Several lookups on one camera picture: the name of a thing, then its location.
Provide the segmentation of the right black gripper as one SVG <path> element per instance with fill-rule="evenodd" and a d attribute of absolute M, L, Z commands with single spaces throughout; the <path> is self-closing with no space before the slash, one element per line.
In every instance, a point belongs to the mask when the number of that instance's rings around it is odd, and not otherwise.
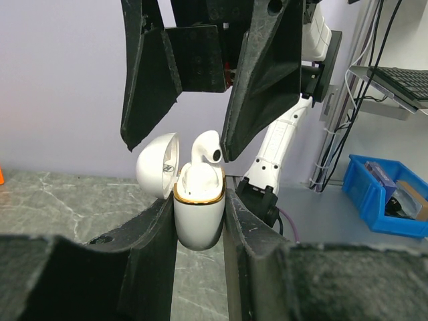
<path fill-rule="evenodd" d="M 221 136 L 227 163 L 298 102 L 302 1 L 171 1 L 176 25 L 167 28 L 157 1 L 121 6 L 126 84 L 120 134 L 129 151 L 181 92 L 224 93 L 233 83 Z"/>

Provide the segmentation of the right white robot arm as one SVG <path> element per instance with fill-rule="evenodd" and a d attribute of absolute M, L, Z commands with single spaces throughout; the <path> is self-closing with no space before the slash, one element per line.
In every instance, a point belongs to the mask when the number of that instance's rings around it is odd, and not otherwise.
<path fill-rule="evenodd" d="M 342 34 L 317 1 L 173 1 L 166 27 L 157 1 L 121 3 L 126 84 L 120 134 L 138 146 L 183 92 L 231 91 L 221 149 L 234 161 L 261 131 L 259 152 L 236 190 L 267 225 L 282 161 L 299 123 L 323 101 Z"/>

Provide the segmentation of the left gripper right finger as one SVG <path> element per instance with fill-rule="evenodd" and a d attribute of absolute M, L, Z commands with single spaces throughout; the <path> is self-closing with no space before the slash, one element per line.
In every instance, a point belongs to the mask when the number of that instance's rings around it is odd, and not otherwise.
<path fill-rule="evenodd" d="M 292 245 L 225 199 L 230 320 L 426 320 L 427 251 L 404 246 Z"/>

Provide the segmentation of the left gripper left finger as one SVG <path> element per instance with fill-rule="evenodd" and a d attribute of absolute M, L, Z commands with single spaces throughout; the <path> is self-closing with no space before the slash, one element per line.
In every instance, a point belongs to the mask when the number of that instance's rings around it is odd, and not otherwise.
<path fill-rule="evenodd" d="M 84 245 L 2 235 L 1 319 L 168 320 L 176 251 L 171 199 Z"/>

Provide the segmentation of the white earbud charging case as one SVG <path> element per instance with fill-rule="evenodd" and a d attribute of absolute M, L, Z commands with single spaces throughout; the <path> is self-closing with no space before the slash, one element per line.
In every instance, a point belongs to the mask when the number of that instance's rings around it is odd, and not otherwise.
<path fill-rule="evenodd" d="M 225 173 L 206 159 L 179 166 L 176 133 L 152 140 L 139 154 L 136 179 L 143 191 L 157 199 L 173 196 L 175 229 L 180 243 L 193 251 L 212 248 L 219 240 L 225 208 Z"/>

